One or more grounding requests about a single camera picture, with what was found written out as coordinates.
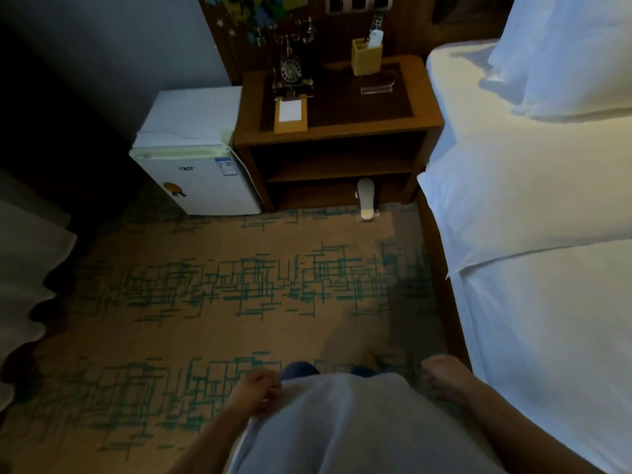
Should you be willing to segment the yellow notepad holder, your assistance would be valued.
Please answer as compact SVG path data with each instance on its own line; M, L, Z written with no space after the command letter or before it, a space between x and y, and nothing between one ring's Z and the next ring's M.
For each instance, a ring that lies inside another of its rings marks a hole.
M303 119L301 121L280 123L277 119L278 115L278 102L281 99L275 100L275 111L274 111L274 134L290 134L290 133L303 133L308 130L308 117L307 117L307 98L305 96L300 96L296 99L303 99Z

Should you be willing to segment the person's right forearm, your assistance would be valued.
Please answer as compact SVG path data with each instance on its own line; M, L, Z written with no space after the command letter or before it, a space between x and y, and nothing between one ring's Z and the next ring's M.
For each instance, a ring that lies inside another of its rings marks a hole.
M510 474L606 474L475 377L463 382L458 392Z

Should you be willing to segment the colourful wall decoration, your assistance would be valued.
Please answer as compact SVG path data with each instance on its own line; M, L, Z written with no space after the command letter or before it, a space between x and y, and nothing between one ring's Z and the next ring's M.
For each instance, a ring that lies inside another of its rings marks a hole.
M224 8L235 26L242 26L247 39L257 47L266 41L265 30L275 26L293 11L308 6L308 0L203 0L205 5Z

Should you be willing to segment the blue trousers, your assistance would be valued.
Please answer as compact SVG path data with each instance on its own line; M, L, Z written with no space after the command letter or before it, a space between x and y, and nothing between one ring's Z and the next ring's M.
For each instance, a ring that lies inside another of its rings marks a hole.
M320 371L314 365L306 361L296 361L285 367L280 372L279 379L281 382L284 382L320 374ZM382 372L373 370L368 366L353 365L349 374L363 378L369 378L374 377L378 374L382 374Z

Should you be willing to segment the grey remote control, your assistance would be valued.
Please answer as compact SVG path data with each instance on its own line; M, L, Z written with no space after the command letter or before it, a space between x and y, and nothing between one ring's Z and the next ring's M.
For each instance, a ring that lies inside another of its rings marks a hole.
M384 12L375 13L371 28L367 37L367 47L368 48L376 48L382 45L383 41L383 19Z

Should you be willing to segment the white wrapped slipper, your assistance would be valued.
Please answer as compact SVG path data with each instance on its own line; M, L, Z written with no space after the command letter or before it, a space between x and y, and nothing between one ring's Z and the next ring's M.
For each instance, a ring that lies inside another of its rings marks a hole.
M356 185L356 198L359 204L359 222L371 222L380 217L375 199L375 182L370 177L362 177Z

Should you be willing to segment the white mattress sheet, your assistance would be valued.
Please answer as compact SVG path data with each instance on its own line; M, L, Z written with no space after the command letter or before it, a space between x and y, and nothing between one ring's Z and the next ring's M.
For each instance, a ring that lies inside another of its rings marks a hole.
M444 118L430 162L464 138L527 123L512 113L513 102L519 98L518 89L486 79L488 58L496 43L496 39L450 43L429 54L426 68Z

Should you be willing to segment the wooden nightstand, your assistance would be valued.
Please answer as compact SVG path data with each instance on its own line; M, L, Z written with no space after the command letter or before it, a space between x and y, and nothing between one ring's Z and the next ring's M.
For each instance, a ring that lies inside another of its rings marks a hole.
M350 62L326 64L296 133L274 132L272 74L244 73L233 143L263 212L351 205L363 177L375 181L376 203L411 203L444 127L424 62L386 57L396 78L378 94L361 93L372 79L353 76Z

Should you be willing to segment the white duvet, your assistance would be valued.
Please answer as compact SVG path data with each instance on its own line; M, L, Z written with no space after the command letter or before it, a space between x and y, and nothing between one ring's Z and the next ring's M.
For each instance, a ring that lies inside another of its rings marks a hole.
M417 178L474 373L632 474L632 122L470 136Z

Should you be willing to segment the person's left forearm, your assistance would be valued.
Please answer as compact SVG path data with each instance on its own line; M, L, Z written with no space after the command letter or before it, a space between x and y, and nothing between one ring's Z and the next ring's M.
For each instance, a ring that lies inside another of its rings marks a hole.
M223 474L233 445L252 415L237 407L220 412L164 474Z

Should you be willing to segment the clear acrylic sign stand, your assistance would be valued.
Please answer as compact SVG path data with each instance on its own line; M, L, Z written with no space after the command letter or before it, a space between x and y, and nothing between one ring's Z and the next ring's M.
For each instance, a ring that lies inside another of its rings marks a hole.
M376 73L362 75L359 78L361 95L385 94L393 92L398 73L392 69L383 69Z

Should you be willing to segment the person's left hand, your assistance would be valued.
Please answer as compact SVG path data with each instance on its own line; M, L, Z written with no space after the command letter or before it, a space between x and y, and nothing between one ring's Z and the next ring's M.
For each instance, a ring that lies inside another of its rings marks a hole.
M264 381L265 371L273 371L259 368L246 374L231 391L226 408L240 418L249 419L261 414L268 407L263 407L263 400L267 391L267 382Z

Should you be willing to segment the white mini fridge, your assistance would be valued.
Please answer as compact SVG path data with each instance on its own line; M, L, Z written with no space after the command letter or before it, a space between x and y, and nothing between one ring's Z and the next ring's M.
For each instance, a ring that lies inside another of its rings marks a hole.
M130 157L187 215L242 216L263 211L251 176L233 148L241 87L162 90L137 132ZM215 159L231 159L224 176ZM173 197L164 182L178 184Z

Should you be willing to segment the person's right hand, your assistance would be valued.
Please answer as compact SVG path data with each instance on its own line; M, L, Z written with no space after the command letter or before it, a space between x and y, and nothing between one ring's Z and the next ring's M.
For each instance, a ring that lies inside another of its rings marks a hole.
M445 386L444 387L432 387L438 395L441 397L454 401L460 405L466 405L470 399L471 393L477 387L479 380L470 371L464 363L458 358L439 354L434 356L445 356Z

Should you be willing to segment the white scalloped fabric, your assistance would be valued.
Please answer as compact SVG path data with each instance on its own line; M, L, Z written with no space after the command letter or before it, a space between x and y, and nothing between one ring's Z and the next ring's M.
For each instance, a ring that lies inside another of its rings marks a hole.
M56 206L0 199L0 371L14 351L46 332L30 313L56 297L44 280L75 247L70 221Z

